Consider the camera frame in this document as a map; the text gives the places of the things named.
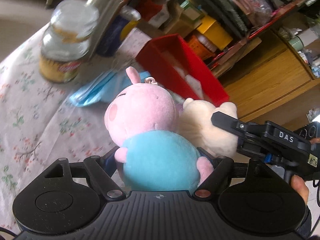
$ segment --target jar label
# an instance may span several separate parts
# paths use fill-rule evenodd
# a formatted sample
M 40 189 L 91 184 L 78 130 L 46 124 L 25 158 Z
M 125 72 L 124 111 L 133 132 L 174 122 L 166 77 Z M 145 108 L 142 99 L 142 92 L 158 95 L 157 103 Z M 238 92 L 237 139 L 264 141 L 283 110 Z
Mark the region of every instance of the jar label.
M 48 80 L 58 83 L 69 82 L 78 74 L 79 61 L 63 62 L 40 56 L 40 73 Z
M 61 65 L 58 68 L 58 71 L 66 73 L 68 71 L 72 71 L 72 70 L 77 69 L 80 66 L 80 64 L 81 64 L 81 62 L 78 62 L 78 61 L 68 62 L 68 63 Z

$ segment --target yellow box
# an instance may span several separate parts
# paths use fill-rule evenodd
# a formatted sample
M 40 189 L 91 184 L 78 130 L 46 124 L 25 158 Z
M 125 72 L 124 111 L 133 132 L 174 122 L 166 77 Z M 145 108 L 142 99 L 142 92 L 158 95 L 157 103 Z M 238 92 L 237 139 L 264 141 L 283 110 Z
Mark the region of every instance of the yellow box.
M 231 36 L 220 26 L 217 20 L 206 15 L 201 19 L 202 24 L 197 31 L 206 36 L 220 50 L 223 50 L 231 41 Z

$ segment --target blue plush shirt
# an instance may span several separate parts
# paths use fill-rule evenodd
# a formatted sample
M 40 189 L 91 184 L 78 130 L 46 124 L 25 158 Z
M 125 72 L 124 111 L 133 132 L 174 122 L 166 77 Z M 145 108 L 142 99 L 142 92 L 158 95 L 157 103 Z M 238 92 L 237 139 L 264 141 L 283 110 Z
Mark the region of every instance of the blue plush shirt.
M 182 136 L 169 131 L 150 131 L 127 139 L 124 183 L 131 190 L 193 193 L 200 181 L 197 149 Z

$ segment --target glass jar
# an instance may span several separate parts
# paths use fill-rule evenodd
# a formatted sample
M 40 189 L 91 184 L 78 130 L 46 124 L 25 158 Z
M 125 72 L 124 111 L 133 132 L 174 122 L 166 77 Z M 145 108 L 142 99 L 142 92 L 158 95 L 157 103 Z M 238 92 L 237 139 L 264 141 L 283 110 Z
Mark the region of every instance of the glass jar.
M 77 76 L 98 18 L 97 8 L 85 0 L 64 0 L 57 6 L 42 38 L 39 67 L 44 78 L 66 83 Z

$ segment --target blue face mask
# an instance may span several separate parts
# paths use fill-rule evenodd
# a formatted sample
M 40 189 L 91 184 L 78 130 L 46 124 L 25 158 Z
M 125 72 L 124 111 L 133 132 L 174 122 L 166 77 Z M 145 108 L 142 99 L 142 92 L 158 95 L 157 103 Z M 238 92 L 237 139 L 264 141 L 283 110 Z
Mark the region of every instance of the blue face mask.
M 141 82 L 150 76 L 148 71 L 139 74 Z M 77 107 L 89 106 L 99 101 L 111 103 L 122 90 L 130 85 L 132 83 L 125 70 L 105 72 L 71 95 L 69 101 Z

